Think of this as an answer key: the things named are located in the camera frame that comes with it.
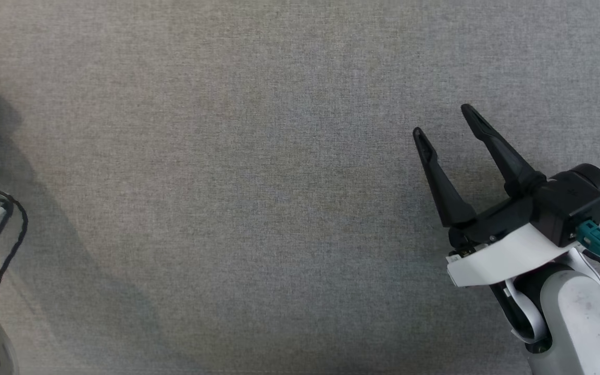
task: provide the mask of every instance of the black cable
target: black cable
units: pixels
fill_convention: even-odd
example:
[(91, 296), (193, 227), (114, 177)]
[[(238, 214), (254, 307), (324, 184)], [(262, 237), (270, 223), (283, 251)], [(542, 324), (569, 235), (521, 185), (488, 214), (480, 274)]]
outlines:
[(4, 199), (4, 198), (0, 198), (0, 203), (2, 204), (2, 208), (6, 211), (6, 214), (0, 221), (0, 234), (2, 234), (10, 217), (13, 216), (14, 205), (11, 201), (9, 201), (8, 199)]
[(6, 273), (6, 270), (9, 267), (10, 261), (12, 261), (15, 254), (17, 254), (17, 250), (20, 248), (20, 245), (22, 244), (22, 241), (24, 240), (24, 235), (27, 234), (27, 224), (29, 223), (29, 218), (27, 218), (27, 212), (24, 210), (24, 207), (20, 204), (20, 202), (15, 200), (14, 197), (10, 196), (9, 194), (7, 194), (5, 192), (2, 192), (2, 190), (0, 190), (0, 196), (6, 198), (12, 204), (14, 204), (17, 207), (17, 209), (19, 209), (20, 214), (22, 215), (22, 228), (20, 230), (20, 234), (17, 237), (17, 241), (10, 249), (9, 255), (4, 260), (4, 263), (2, 264), (2, 268), (0, 269), (0, 284), (1, 284), (2, 277), (4, 276), (4, 273)]

